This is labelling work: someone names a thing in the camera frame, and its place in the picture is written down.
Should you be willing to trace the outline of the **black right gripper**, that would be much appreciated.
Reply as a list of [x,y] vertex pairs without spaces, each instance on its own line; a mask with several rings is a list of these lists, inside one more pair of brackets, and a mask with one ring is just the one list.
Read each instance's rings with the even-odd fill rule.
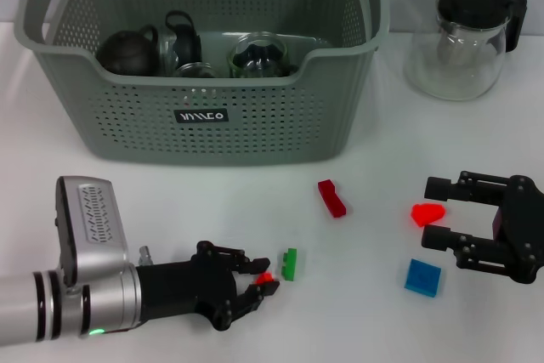
[[503,178],[462,171],[450,179],[428,177],[424,197],[435,201],[470,201],[498,207],[493,239],[426,225],[422,247],[451,249],[460,269],[503,271],[517,283],[531,284],[543,267],[543,193],[522,175]]

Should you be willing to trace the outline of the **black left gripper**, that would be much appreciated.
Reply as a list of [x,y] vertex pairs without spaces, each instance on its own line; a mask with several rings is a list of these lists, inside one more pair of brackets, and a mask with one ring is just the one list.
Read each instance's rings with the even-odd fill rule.
[[140,320],[197,314],[216,330],[225,331],[234,321],[257,310],[280,286],[278,281],[266,281],[251,284],[238,294],[232,273],[259,275],[270,264],[268,258],[249,258],[241,249],[200,241],[188,261],[139,266]]

